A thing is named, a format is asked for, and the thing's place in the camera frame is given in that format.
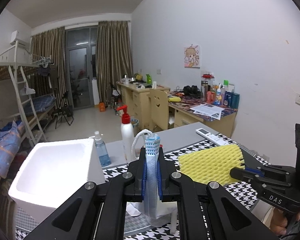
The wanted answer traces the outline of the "person's right hand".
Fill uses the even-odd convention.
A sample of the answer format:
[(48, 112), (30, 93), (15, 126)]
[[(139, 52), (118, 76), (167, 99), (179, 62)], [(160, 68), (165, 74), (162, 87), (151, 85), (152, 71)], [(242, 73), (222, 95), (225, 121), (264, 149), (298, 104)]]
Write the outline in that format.
[(288, 219), (283, 211), (275, 208), (270, 221), (270, 230), (282, 239), (294, 239), (300, 231), (300, 212), (296, 215), (295, 223), (288, 230)]

